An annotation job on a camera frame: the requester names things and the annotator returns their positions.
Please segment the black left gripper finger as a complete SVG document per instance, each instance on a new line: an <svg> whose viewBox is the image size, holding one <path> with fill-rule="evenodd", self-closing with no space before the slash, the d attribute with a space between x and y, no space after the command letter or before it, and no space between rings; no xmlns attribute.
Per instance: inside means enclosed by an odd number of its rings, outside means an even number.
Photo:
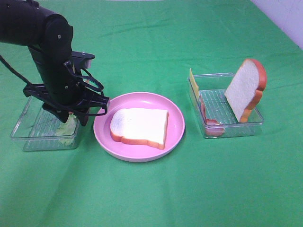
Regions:
<svg viewBox="0 0 303 227"><path fill-rule="evenodd" d="M68 111L66 111L66 110L57 110L56 108L50 106L49 104L43 104L42 108L45 111L48 111L51 114L53 114L58 120L60 120L63 123L66 123L69 116L70 116Z"/></svg>

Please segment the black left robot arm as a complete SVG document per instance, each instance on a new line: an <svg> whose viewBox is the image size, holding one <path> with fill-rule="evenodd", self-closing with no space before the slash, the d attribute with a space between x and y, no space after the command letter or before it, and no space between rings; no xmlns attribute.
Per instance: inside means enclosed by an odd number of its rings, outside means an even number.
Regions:
<svg viewBox="0 0 303 227"><path fill-rule="evenodd" d="M91 116L90 108L107 113L109 98L103 85L89 72L93 54L71 48L73 28L66 18L43 8L34 0L3 0L0 3L0 40L27 46L42 79L26 80L25 96L43 102L43 109L61 122L73 113L81 125Z"/></svg>

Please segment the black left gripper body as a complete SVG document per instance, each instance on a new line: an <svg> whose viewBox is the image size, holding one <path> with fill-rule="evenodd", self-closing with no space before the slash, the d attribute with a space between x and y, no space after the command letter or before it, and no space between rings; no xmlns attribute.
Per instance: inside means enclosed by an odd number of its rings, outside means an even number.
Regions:
<svg viewBox="0 0 303 227"><path fill-rule="evenodd" d="M54 59L39 48L30 46L30 54L42 78L41 84L27 84L25 96L33 96L57 110L75 112L78 109L100 107L107 113L109 97L103 94L103 85L87 69L76 70L71 54Z"/></svg>

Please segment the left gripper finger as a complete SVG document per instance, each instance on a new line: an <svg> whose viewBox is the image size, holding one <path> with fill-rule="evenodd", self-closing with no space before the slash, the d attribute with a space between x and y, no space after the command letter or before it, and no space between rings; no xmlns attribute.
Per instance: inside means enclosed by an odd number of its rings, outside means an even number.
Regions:
<svg viewBox="0 0 303 227"><path fill-rule="evenodd" d="M82 126L86 126L89 120L89 108L78 109L73 114L79 119Z"/></svg>

